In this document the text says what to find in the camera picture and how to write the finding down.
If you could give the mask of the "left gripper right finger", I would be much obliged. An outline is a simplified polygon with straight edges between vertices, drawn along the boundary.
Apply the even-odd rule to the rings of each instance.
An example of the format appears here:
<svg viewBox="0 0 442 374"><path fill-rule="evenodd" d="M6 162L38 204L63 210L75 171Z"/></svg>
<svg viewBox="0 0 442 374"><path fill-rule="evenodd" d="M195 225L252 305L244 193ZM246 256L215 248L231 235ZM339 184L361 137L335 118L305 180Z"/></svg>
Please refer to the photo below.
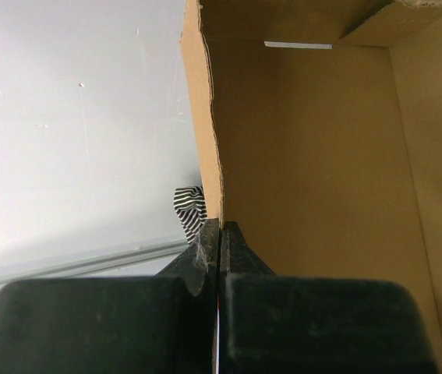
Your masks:
<svg viewBox="0 0 442 374"><path fill-rule="evenodd" d="M437 360L408 290L385 280L283 277L221 232L222 373L435 373Z"/></svg>

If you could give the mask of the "left aluminium corner post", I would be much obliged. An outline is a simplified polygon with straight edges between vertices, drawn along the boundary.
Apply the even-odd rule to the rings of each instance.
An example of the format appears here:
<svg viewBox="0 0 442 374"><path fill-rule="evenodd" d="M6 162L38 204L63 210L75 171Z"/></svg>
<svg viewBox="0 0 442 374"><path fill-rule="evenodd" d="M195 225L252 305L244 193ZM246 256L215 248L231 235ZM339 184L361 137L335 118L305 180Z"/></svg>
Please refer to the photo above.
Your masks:
<svg viewBox="0 0 442 374"><path fill-rule="evenodd" d="M93 273L101 273L126 266L135 266L151 260L178 255L187 249L187 242L174 241L160 245L136 247L126 252L117 252L111 255L95 256L79 259L44 269L25 270L0 277L0 289L7 284L30 278L49 277L80 277Z"/></svg>

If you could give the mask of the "cardboard box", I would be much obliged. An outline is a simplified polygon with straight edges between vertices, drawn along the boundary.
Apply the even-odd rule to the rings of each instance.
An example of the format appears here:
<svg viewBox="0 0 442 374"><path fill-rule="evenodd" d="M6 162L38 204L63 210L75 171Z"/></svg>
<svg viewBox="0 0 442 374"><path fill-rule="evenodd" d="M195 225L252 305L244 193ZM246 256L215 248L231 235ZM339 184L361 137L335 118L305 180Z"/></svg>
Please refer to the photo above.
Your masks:
<svg viewBox="0 0 442 374"><path fill-rule="evenodd" d="M442 373L442 1L188 1L181 48L208 217L406 288Z"/></svg>

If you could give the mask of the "grey striped cloth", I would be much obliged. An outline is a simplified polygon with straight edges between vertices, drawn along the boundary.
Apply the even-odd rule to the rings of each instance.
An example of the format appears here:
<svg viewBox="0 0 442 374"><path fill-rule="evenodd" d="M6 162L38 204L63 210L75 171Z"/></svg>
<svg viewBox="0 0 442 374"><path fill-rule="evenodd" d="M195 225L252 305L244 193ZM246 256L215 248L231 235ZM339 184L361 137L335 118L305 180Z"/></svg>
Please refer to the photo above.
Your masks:
<svg viewBox="0 0 442 374"><path fill-rule="evenodd" d="M195 242L207 219L207 208L202 186L177 188L173 208L189 245Z"/></svg>

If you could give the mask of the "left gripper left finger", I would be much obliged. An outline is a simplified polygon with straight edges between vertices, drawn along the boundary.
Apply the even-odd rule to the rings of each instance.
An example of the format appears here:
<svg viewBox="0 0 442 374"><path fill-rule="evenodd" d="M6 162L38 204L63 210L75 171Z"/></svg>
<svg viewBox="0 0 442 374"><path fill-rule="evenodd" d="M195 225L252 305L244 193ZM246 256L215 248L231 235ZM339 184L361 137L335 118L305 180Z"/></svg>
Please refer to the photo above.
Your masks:
<svg viewBox="0 0 442 374"><path fill-rule="evenodd" d="M153 276L18 280L0 290L0 373L212 373L218 220Z"/></svg>

